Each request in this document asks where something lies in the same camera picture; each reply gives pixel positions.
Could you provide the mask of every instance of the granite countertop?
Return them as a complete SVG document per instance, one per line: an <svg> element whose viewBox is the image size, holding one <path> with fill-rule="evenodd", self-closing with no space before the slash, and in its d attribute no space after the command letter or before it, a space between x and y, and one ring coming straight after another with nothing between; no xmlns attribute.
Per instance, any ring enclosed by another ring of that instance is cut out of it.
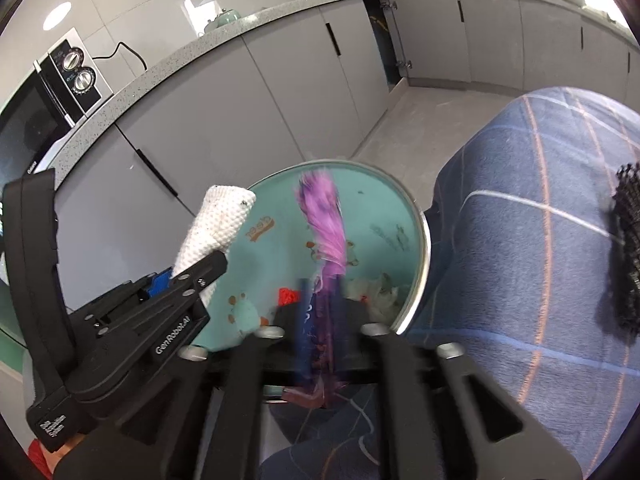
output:
<svg viewBox="0 0 640 480"><path fill-rule="evenodd" d="M289 16L301 10L338 2L340 0L294 0L284 4L271 7L271 9L261 10L235 22L231 22L224 27L197 38L184 47L179 48L170 56L165 57L159 63L150 67L146 72L134 79L131 83L117 92L109 99L78 131L67 141L58 154L49 164L49 168L56 170L56 189L60 186L71 169L80 161L81 157L88 151L89 147L119 118L124 112L131 108L153 88L162 81L169 78L191 61L213 50L217 46L226 43L242 34L273 22L284 16ZM609 23L597 14L588 10L580 9L563 0L540 0L559 7L564 7L609 28L613 33L618 34L632 46L638 48L638 42L628 29L624 29L615 23Z"/></svg>

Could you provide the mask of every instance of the microwave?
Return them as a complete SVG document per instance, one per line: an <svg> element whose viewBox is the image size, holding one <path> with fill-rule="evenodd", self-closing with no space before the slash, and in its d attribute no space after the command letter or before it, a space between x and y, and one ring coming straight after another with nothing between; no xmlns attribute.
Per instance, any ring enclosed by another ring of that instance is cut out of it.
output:
<svg viewBox="0 0 640 480"><path fill-rule="evenodd" d="M74 28L35 60L0 111L0 200L5 184L46 169L112 95Z"/></svg>

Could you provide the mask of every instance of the red object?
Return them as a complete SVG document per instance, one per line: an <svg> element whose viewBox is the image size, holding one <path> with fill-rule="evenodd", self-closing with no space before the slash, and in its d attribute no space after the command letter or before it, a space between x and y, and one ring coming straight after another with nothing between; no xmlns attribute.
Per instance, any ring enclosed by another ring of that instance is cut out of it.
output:
<svg viewBox="0 0 640 480"><path fill-rule="evenodd" d="M278 289L278 306L285 306L297 301L300 301L300 292L298 290L291 290L286 287Z"/></svg>
<svg viewBox="0 0 640 480"><path fill-rule="evenodd" d="M40 442L38 439L34 439L34 441L29 444L27 456L29 457L29 460L33 462L33 465L38 468L38 471L46 476L47 479L53 480L53 475L51 471L49 471L49 466L47 465L47 461L44 459L44 453L40 448Z"/></svg>

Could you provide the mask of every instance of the black brush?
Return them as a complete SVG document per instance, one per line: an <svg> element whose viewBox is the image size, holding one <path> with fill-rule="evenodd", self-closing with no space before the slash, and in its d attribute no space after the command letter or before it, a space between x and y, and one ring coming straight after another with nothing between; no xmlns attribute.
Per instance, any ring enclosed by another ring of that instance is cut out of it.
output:
<svg viewBox="0 0 640 480"><path fill-rule="evenodd" d="M627 164L617 173L613 199L624 240L622 296L614 304L619 325L633 335L640 332L640 163Z"/></svg>

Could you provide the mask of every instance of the silver screw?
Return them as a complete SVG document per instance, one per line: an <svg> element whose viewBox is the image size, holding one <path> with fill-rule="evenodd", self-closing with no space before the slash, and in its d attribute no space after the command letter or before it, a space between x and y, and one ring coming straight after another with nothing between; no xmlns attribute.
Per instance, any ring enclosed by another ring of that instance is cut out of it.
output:
<svg viewBox="0 0 640 480"><path fill-rule="evenodd" d="M178 355L187 361L205 361L209 351L202 346L188 345L178 350Z"/></svg>
<svg viewBox="0 0 640 480"><path fill-rule="evenodd" d="M369 337L375 337L388 334L389 328L382 323L367 323L360 327L360 332Z"/></svg>
<svg viewBox="0 0 640 480"><path fill-rule="evenodd" d="M264 339L280 339L284 336L284 330L279 326L261 326L254 333L256 337Z"/></svg>
<svg viewBox="0 0 640 480"><path fill-rule="evenodd" d="M436 348L436 354L443 359L451 359L464 355L465 349L459 343L444 343Z"/></svg>

